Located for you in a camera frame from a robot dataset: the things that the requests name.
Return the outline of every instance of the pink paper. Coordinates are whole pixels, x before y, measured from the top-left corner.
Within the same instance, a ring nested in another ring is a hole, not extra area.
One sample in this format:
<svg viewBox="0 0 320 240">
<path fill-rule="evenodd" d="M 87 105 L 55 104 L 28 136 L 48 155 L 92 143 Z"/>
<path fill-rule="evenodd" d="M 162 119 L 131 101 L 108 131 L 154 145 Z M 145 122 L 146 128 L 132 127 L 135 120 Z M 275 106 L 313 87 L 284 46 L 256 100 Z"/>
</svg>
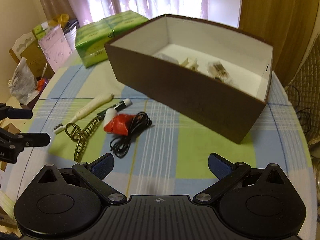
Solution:
<svg viewBox="0 0 320 240">
<path fill-rule="evenodd" d="M 60 24 L 39 40 L 39 45 L 55 73 L 72 53 Z"/>
</svg>

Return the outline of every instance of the table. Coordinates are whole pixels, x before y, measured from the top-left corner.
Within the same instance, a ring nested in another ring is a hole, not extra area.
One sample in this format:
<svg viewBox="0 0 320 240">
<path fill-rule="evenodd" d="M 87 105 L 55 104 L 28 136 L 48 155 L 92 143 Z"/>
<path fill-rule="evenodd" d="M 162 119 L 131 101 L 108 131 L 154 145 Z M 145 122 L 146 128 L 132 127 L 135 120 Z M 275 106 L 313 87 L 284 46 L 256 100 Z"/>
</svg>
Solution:
<svg viewBox="0 0 320 240">
<path fill-rule="evenodd" d="M 65 124 L 74 113 L 101 92 L 115 95 L 107 105 L 78 121 L 82 128 L 99 112 L 116 102 L 130 98 L 133 105 L 125 113 L 145 111 L 154 126 L 137 138 L 123 159 L 115 157 L 115 166 L 105 181 L 126 196 L 131 194 L 180 195 L 191 197 L 217 181 L 209 171 L 211 152 L 235 163 L 246 162 L 253 168 L 278 163 L 303 199 L 307 217 L 299 233 L 302 239 L 315 239 L 316 187 L 311 159 L 292 105 L 275 74 L 272 76 L 268 104 L 240 145 L 207 129 L 197 122 L 119 83 L 109 61 L 84 68 L 73 53 L 54 75 L 33 109 L 34 116 L 24 132 L 47 132 L 48 147 L 25 149 L 16 165 L 0 171 L 0 203 L 13 206 L 29 182 L 46 163 L 59 168 L 74 164 L 75 143 L 53 127 Z M 112 135 L 100 127 L 90 139 L 82 161 L 92 162 L 109 152 Z"/>
</svg>

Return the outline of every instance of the crosshair logo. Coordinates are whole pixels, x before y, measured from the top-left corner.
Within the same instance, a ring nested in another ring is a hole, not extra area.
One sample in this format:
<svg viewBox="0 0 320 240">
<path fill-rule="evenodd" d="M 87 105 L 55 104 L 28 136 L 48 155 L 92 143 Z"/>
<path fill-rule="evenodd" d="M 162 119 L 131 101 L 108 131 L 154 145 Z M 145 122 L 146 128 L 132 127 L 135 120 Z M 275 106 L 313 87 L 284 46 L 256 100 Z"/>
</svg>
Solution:
<svg viewBox="0 0 320 240">
<path fill-rule="evenodd" d="M 157 198 L 155 201 L 157 201 L 159 204 L 161 204 L 165 200 L 163 198 Z"/>
</svg>

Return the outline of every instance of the open box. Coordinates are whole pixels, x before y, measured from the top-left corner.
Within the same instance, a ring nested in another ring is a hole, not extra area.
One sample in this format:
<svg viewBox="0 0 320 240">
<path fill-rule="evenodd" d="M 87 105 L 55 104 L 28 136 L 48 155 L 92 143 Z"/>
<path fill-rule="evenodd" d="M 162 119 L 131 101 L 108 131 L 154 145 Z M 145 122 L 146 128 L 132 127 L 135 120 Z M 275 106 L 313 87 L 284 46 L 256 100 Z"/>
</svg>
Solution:
<svg viewBox="0 0 320 240">
<path fill-rule="evenodd" d="M 162 15 L 105 44 L 119 82 L 240 143 L 267 103 L 272 75 L 271 45 L 218 23 Z M 198 71 L 179 62 L 197 58 Z M 238 89 L 209 77 L 220 61 Z"/>
</svg>

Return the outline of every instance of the toothbrush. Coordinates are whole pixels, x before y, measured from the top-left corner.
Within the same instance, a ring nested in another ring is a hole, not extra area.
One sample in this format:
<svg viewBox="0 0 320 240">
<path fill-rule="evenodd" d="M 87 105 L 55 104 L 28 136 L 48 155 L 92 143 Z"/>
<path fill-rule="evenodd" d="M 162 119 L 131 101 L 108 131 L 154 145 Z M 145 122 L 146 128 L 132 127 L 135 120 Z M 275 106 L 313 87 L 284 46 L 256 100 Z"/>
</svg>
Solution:
<svg viewBox="0 0 320 240">
<path fill-rule="evenodd" d="M 96 96 L 94 99 L 92 99 L 89 103 L 87 103 L 83 108 L 81 108 L 78 112 L 76 112 L 75 116 L 68 122 L 68 123 L 75 123 L 78 120 L 86 117 L 88 114 L 90 114 L 92 111 L 97 109 L 98 107 L 104 105 L 107 102 L 110 102 L 113 98 L 113 94 L 110 93 L 104 93 Z M 66 125 L 63 125 L 62 123 L 59 123 L 54 127 L 54 133 L 58 134 L 65 130 Z"/>
</svg>

